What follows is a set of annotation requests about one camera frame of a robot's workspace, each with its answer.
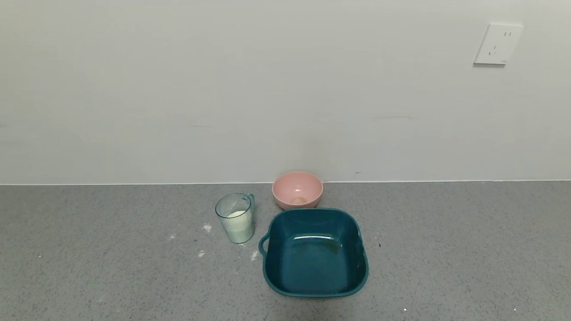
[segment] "cup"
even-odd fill
[[[216,214],[232,243],[244,243],[254,235],[254,195],[228,194],[218,201]]]

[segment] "cup handle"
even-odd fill
[[[266,255],[268,254],[268,252],[266,252],[266,250],[264,250],[264,242],[267,241],[267,239],[270,238],[270,231],[268,231],[268,234],[264,235],[262,237],[262,239],[260,240],[260,243],[258,243],[258,250],[260,251],[260,253],[262,253],[262,256],[264,258],[266,258]]]
[[[252,210],[253,210],[254,209],[254,195],[252,193],[248,193],[246,195],[250,199],[250,202],[252,202]]]

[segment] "gray countertop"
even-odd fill
[[[256,195],[232,244],[214,213]],[[367,284],[339,299],[273,292],[259,239],[268,184],[0,186],[0,320],[568,320],[571,182],[332,183]]]

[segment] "wall outlet cover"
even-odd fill
[[[523,26],[490,24],[474,63],[505,65],[523,31]]]

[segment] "flour spill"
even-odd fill
[[[105,294],[103,294],[101,296],[101,298],[99,298],[99,300],[95,301],[97,304],[103,303],[103,301],[105,301]]]

